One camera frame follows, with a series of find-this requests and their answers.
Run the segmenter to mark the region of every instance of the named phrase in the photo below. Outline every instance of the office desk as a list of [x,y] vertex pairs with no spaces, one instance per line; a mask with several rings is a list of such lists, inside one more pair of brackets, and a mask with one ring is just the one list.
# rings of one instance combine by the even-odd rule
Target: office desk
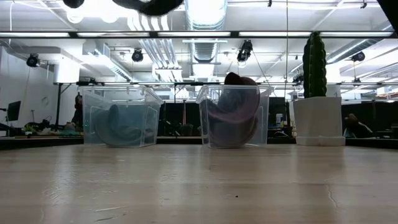
[[0,151],[4,223],[398,223],[398,153],[268,145]]

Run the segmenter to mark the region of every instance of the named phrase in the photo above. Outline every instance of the white planter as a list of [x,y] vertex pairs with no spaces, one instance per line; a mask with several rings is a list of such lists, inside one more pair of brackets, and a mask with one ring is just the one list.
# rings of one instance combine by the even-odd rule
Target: white planter
[[340,97],[312,97],[293,102],[296,143],[302,146],[344,146]]

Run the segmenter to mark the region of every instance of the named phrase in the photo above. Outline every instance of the white wall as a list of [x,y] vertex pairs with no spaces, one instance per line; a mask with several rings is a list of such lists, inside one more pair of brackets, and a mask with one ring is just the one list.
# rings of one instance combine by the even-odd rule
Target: white wall
[[[47,78],[46,69],[29,68],[25,60],[9,55],[4,48],[0,48],[0,59],[0,108],[7,108],[9,103],[15,101],[22,101],[19,120],[9,124],[21,128],[26,123],[33,122],[31,110],[34,110],[35,122],[39,123],[51,116],[50,123],[54,124],[58,86],[53,85],[53,72],[49,72]],[[60,124],[72,120],[76,94],[76,87],[71,86],[62,95]],[[3,124],[6,124],[5,116],[6,112],[0,111],[0,121]]]

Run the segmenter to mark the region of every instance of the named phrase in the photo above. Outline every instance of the computer monitor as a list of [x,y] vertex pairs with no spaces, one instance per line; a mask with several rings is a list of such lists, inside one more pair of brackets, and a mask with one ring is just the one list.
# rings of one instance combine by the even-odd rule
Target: computer monitor
[[20,101],[8,104],[8,109],[7,109],[8,121],[17,121],[18,120],[20,108],[21,108]]

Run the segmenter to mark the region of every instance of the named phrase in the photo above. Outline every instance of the potted plant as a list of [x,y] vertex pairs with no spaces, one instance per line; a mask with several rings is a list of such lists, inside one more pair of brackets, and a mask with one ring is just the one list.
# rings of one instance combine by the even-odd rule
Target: potted plant
[[326,52],[319,32],[304,47],[304,97],[293,102],[296,142],[303,146],[344,146],[341,97],[326,97]]

